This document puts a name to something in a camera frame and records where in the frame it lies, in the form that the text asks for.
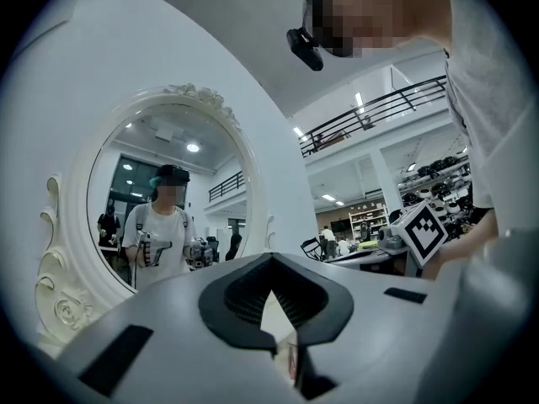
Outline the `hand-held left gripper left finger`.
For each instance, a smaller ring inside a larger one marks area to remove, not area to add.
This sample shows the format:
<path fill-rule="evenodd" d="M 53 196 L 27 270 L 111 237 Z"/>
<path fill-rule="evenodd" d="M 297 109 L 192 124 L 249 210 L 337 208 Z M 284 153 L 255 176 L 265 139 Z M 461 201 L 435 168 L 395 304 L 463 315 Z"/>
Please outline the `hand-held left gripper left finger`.
<path fill-rule="evenodd" d="M 258 260 L 236 259 L 156 283 L 80 332 L 60 365 L 105 404 L 284 404 L 291 385 L 267 350 L 242 349 L 203 322 L 207 285 Z"/>

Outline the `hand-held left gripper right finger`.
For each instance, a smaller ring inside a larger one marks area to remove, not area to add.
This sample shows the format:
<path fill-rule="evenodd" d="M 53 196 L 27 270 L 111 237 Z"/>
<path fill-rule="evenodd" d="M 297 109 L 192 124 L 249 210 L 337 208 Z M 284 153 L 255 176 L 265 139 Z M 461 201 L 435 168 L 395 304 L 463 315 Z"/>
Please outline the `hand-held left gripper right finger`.
<path fill-rule="evenodd" d="M 272 391 L 271 404 L 413 404 L 464 263 L 430 281 L 278 253 L 271 261 L 303 302 L 323 298 L 298 330 L 299 385 Z"/>

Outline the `oval mirror white ornate frame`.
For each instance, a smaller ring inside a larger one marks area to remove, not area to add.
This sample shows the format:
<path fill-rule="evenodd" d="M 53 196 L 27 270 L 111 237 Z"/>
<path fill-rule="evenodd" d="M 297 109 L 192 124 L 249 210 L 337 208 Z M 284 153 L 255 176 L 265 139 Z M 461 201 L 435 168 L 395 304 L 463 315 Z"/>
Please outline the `oval mirror white ornate frame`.
<path fill-rule="evenodd" d="M 268 252 L 275 217 L 268 209 L 261 169 L 246 133 L 223 97 L 215 90 L 192 83 L 140 90 L 112 109 L 107 120 L 88 136 L 75 153 L 67 174 L 53 174 L 47 190 L 55 205 L 41 218 L 50 226 L 50 240 L 40 260 L 35 283 L 35 306 L 40 319 L 39 345 L 58 354 L 86 326 L 134 295 L 114 275 L 90 234 L 88 188 L 93 166 L 103 146 L 135 117 L 138 110 L 157 104 L 193 107 L 220 124 L 239 150 L 248 178 L 249 234 L 243 255 Z"/>

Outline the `person's grey shirt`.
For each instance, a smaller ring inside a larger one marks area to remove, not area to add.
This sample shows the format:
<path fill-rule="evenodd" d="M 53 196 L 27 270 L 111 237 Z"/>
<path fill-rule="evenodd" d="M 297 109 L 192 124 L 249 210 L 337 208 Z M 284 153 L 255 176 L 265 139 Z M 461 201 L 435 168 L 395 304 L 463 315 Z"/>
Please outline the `person's grey shirt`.
<path fill-rule="evenodd" d="M 450 0 L 447 100 L 464 136 L 475 206 L 499 233 L 539 230 L 539 87 L 486 0 Z"/>

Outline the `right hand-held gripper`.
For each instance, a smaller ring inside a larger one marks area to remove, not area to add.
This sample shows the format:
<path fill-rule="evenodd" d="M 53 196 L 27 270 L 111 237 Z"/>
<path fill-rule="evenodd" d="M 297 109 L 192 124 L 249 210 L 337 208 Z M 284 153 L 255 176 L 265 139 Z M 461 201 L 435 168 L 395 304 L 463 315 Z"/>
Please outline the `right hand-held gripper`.
<path fill-rule="evenodd" d="M 391 255 L 403 250 L 411 254 L 419 268 L 429 262 L 448 237 L 446 229 L 429 202 L 413 205 L 378 232 L 378 247 Z"/>

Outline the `white shelf of round devices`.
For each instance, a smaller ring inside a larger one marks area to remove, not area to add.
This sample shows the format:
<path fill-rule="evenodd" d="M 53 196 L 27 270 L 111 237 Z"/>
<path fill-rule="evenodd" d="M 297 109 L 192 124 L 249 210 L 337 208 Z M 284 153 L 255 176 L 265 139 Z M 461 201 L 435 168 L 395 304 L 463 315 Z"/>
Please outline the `white shelf of round devices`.
<path fill-rule="evenodd" d="M 471 185 L 470 162 L 465 152 L 436 160 L 399 183 L 401 211 L 407 212 L 426 201 L 445 226 L 460 226 L 469 222 L 474 209 Z"/>

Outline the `black folding chair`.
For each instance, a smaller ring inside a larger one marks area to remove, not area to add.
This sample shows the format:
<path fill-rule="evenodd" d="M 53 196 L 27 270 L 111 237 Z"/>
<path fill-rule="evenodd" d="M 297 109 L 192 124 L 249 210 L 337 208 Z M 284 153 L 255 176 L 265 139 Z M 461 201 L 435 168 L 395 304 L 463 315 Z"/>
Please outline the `black folding chair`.
<path fill-rule="evenodd" d="M 308 239 L 300 248 L 308 258 L 315 261 L 328 262 L 336 258 L 335 241 L 329 241 L 325 237 Z"/>

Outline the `black balcony railing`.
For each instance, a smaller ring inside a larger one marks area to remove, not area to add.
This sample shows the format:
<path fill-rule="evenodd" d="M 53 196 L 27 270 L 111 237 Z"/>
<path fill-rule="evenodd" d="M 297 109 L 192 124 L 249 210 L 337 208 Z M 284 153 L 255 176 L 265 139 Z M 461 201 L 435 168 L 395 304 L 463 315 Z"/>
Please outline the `black balcony railing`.
<path fill-rule="evenodd" d="M 324 122 L 302 136 L 298 136 L 302 157 L 306 158 L 350 138 L 360 131 L 368 131 L 382 122 L 408 114 L 416 114 L 446 98 L 445 75 L 400 88 L 352 108 Z"/>

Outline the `person's right forearm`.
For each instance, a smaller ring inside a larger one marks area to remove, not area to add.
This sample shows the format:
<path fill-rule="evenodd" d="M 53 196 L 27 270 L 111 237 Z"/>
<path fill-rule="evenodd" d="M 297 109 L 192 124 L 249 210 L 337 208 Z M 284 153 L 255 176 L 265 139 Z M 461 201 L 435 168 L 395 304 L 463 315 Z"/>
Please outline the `person's right forearm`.
<path fill-rule="evenodd" d="M 440 246 L 438 251 L 425 265 L 421 277 L 435 280 L 441 267 L 450 261 L 470 258 L 477 250 L 488 242 L 499 237 L 498 224 L 494 209 L 488 210 L 485 216 L 460 237 Z"/>

